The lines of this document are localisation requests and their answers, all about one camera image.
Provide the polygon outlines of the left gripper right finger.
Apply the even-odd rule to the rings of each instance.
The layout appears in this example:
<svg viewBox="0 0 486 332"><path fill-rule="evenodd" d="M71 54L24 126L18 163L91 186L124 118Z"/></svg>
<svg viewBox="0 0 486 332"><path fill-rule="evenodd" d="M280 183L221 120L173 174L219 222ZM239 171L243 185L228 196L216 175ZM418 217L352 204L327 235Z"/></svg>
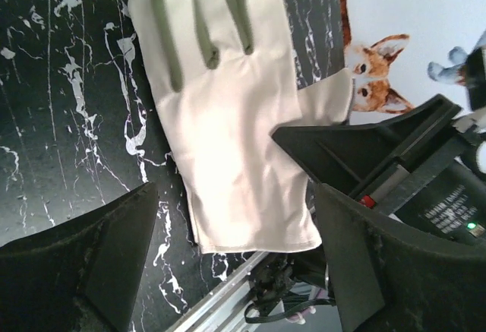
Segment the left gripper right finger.
<svg viewBox="0 0 486 332"><path fill-rule="evenodd" d="M315 187L344 331L483 331L485 248L433 236Z"/></svg>

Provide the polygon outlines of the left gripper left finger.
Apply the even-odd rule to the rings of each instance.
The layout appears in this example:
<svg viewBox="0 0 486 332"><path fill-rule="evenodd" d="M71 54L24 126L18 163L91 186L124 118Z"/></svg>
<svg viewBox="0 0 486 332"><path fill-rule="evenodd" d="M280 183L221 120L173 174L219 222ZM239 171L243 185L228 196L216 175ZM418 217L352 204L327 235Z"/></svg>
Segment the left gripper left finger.
<svg viewBox="0 0 486 332"><path fill-rule="evenodd" d="M158 209L145 183L1 248L3 331L126 331Z"/></svg>

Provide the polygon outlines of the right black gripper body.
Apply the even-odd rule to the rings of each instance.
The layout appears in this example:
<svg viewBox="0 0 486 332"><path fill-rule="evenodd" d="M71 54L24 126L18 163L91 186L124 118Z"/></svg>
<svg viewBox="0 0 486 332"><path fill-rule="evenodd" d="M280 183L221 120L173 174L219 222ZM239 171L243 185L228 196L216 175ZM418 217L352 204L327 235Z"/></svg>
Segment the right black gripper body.
<svg viewBox="0 0 486 332"><path fill-rule="evenodd" d="M412 171L390 166L360 194L375 211L434 236L485 242L484 134L448 134Z"/></svg>

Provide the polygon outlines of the white glove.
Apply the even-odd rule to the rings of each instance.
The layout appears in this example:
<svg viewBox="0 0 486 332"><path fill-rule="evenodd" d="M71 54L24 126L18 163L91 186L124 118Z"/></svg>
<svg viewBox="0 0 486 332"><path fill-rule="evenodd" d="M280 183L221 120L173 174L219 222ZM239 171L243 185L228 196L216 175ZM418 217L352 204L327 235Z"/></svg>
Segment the white glove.
<svg viewBox="0 0 486 332"><path fill-rule="evenodd" d="M297 88L284 0L128 0L128 10L200 250L318 247L308 176L272 136L343 123L350 71Z"/></svg>

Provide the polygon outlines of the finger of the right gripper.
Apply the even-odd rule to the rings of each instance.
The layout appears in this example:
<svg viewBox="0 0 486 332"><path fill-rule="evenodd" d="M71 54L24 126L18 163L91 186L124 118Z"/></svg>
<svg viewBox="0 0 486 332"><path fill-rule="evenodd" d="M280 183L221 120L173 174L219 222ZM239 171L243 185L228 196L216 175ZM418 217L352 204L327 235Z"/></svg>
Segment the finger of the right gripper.
<svg viewBox="0 0 486 332"><path fill-rule="evenodd" d="M353 198L390 166L408 171L426 160L450 133L461 107L440 94L391 119L363 125L282 126L272 139L316 183Z"/></svg>

